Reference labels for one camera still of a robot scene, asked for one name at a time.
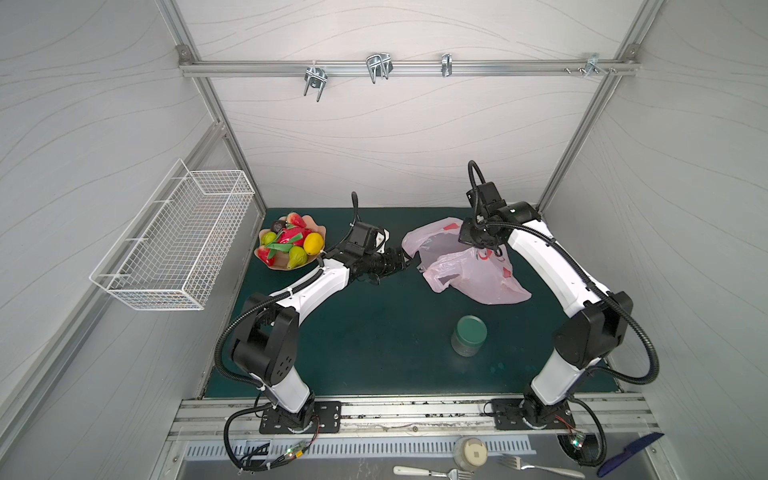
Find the pink plastic bag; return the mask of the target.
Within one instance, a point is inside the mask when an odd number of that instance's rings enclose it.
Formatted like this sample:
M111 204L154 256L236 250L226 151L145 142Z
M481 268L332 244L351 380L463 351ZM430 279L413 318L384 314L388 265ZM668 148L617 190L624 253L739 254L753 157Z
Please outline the pink plastic bag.
M514 277L506 253L498 256L459 241L462 221L448 217L408 232L402 248L419 258L418 270L430 288L441 293L452 287L484 305L518 304L532 294Z

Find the yellow-green pear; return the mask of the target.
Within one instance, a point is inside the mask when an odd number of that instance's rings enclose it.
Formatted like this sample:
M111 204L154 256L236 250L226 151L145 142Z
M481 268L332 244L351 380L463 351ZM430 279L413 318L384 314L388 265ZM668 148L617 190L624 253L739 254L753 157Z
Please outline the yellow-green pear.
M294 270L308 263L309 255L301 246L294 245L288 252L287 270Z

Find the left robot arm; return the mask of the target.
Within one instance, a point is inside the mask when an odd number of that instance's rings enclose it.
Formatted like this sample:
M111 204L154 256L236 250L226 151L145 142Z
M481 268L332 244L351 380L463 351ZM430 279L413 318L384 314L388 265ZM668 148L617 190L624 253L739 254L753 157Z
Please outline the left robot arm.
M298 374L299 330L302 322L325 300L347 285L367 277L378 281L402 271L412 258L401 248L356 256L335 250L322 256L312 272L271 295L255 295L229 336L226 357L237 375L265 393L273 405L289 414L304 413L313 393Z

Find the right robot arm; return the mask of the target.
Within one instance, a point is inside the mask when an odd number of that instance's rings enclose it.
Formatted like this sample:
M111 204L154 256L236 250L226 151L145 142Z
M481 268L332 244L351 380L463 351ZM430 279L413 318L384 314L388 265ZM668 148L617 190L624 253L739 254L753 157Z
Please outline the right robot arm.
M594 292L605 286L564 250L530 205L509 206L503 200L487 204L473 194L468 197L472 215L464 220L460 241L493 253L516 251L555 294L568 317L553 333L552 354L519 406L526 424L542 429L559 414L589 369L622 343L627 324Z

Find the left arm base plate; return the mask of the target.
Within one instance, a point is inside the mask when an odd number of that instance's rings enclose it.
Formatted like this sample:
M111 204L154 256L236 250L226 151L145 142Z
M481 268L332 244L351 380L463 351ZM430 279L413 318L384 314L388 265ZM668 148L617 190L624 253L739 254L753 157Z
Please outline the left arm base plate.
M309 434L340 431L342 403L311 399L298 413L282 407L267 410L259 426L260 434Z

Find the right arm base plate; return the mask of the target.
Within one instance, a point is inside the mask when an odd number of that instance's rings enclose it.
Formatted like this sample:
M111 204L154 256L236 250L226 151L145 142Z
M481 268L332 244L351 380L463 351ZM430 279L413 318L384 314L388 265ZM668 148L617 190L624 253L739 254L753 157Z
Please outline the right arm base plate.
M496 430L569 430L576 426L566 400L545 405L536 397L497 398L490 401Z

